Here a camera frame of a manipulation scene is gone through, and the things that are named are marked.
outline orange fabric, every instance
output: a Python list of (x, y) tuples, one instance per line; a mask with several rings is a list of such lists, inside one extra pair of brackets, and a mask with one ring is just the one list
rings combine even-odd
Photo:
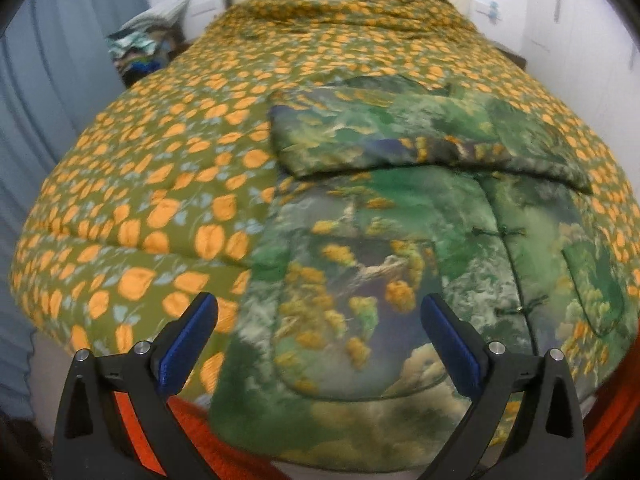
[(596, 405), (586, 417), (587, 471), (593, 472), (634, 413), (640, 409), (640, 338), (612, 378), (598, 391)]
[[(164, 474), (140, 427), (129, 396), (116, 394), (116, 400), (140, 462), (146, 468)], [(176, 397), (169, 399), (169, 407), (184, 432), (221, 480), (288, 480), (266, 460), (238, 451), (219, 441), (209, 430), (207, 413), (204, 410)]]

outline metal screw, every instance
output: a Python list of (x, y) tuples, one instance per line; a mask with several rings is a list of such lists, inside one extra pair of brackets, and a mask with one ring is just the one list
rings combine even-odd
[(76, 352), (76, 361), (85, 361), (89, 357), (89, 351), (86, 348)]
[(551, 358), (554, 361), (562, 361), (562, 359), (564, 359), (564, 354), (562, 353), (562, 350), (559, 350), (558, 348), (552, 348), (549, 351), (549, 355), (551, 355)]
[(149, 341), (139, 341), (133, 347), (133, 351), (138, 355), (143, 355), (149, 352), (151, 348), (151, 343)]
[(507, 349), (500, 341), (491, 341), (489, 343), (489, 351), (492, 354), (502, 355), (507, 351)]

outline bed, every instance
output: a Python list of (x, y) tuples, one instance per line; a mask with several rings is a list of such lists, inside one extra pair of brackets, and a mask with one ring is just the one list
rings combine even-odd
[[(351, 107), (359, 107), (357, 124), (348, 119), (346, 128)], [(398, 110), (418, 108), (428, 124), (413, 124), (406, 113), (399, 119)], [(381, 109), (384, 119), (366, 119)], [(432, 131), (436, 115), (441, 126)], [(461, 134), (442, 124), (456, 124)], [(338, 145), (327, 143), (332, 128), (346, 136)], [(527, 142), (513, 131), (528, 132)], [(373, 152), (367, 139), (377, 142)], [(473, 195), (478, 174), (488, 179), (483, 196)], [(438, 183), (454, 199), (420, 202), (435, 191), (409, 186), (414, 178)], [(399, 216), (397, 189), (385, 179), (406, 199)], [(535, 221), (520, 218), (528, 231), (510, 225), (515, 210), (498, 199), (509, 193), (500, 186), (516, 186), (514, 179), (528, 183), (527, 206), (537, 201)], [(437, 235), (435, 227), (420, 237), (393, 231), (411, 224), (409, 204), (462, 210), (465, 193), (477, 199), (473, 211), (447, 222), (462, 219), (477, 236), (475, 247), (486, 247), (459, 258), (466, 264), (458, 269), (455, 251), (443, 256), (458, 235)], [(315, 212), (296, 217), (308, 210)], [(344, 218), (360, 217), (367, 218), (364, 238), (383, 242), (371, 244), (374, 256), (366, 244), (345, 243), (353, 235), (340, 231)], [(42, 186), (10, 281), (39, 330), (70, 352), (97, 354), (153, 338), (195, 294), (211, 292), (218, 325), (181, 396), (201, 406), (214, 396), (213, 430), (280, 460), (383, 472), (429, 463), (468, 406), (428, 341), (401, 335), (417, 312), (416, 296), (443, 293), (486, 338), (499, 336), (510, 348), (559, 346), (584, 400), (636, 338), (640, 246), (632, 234), (639, 218), (603, 142), (449, 0), (245, 0), (82, 133)], [(548, 230), (535, 232), (540, 221)], [(323, 237), (322, 246), (305, 232)], [(527, 232), (531, 243), (546, 240), (556, 252), (530, 256)], [(279, 243), (291, 239), (306, 247), (299, 259), (280, 254)], [(514, 253), (529, 258), (526, 269), (514, 270)], [(469, 267), (487, 254), (502, 267)], [(340, 272), (324, 268), (321, 276), (313, 255)], [(335, 283), (345, 269), (373, 273), (399, 261), (402, 270), (376, 290), (354, 288), (356, 301), (336, 306), (327, 290), (332, 283), (340, 289)], [(556, 273), (538, 279), (543, 267), (532, 262)], [(528, 292), (527, 283), (546, 289)], [(285, 285), (286, 301), (264, 292)], [(321, 337), (287, 325), (300, 314), (284, 310), (294, 309), (308, 285), (321, 300), (314, 303)], [(373, 308), (371, 298), (380, 305)], [(504, 312), (496, 313), (496, 301)], [(385, 321), (384, 304), (393, 319)], [(396, 332), (385, 332), (394, 319), (401, 319)], [(272, 325), (282, 330), (278, 336)], [(391, 371), (384, 377), (367, 368), (381, 363), (372, 352), (377, 333), (402, 347), (385, 362)], [(341, 341), (340, 356), (325, 352), (329, 337)], [(358, 387), (328, 382), (317, 366), (322, 356), (345, 365), (344, 377)], [(292, 365), (300, 359), (303, 372)], [(517, 407), (514, 399), (496, 442)], [(419, 424), (405, 424), (407, 417)]]

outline patch pocket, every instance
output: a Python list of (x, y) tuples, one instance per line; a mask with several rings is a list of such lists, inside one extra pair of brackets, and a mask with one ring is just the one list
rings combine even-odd
[(615, 329), (627, 305), (609, 250), (592, 242), (576, 242), (562, 250), (580, 305), (598, 337)]
[(397, 397), (446, 373), (419, 305), (442, 293), (433, 243), (297, 232), (273, 331), (280, 379), (332, 400)]

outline curtain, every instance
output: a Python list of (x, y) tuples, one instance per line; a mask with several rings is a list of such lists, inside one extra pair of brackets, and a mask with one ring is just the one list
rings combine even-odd
[(9, 293), (22, 224), (40, 185), (123, 90), (104, 37), (147, 0), (25, 0), (0, 38), (0, 408), (30, 418), (31, 323)]

